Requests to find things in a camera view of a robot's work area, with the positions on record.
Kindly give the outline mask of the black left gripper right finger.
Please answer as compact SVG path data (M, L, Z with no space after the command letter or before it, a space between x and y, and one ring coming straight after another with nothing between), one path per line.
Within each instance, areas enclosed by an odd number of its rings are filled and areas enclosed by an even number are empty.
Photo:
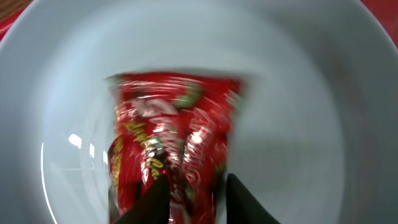
M226 181L227 224L280 224L234 174Z

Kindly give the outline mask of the red snack wrapper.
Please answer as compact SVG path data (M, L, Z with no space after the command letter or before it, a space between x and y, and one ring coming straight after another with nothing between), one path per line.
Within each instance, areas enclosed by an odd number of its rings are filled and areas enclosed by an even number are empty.
M120 73L107 82L116 116L108 150L110 222L126 223L152 185L167 179L166 223L214 223L241 80L159 71Z

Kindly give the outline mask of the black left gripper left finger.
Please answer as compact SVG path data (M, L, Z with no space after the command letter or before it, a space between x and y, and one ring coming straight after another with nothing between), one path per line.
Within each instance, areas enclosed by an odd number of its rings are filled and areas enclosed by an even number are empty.
M168 224L170 213L170 184L162 174L124 215L114 224Z

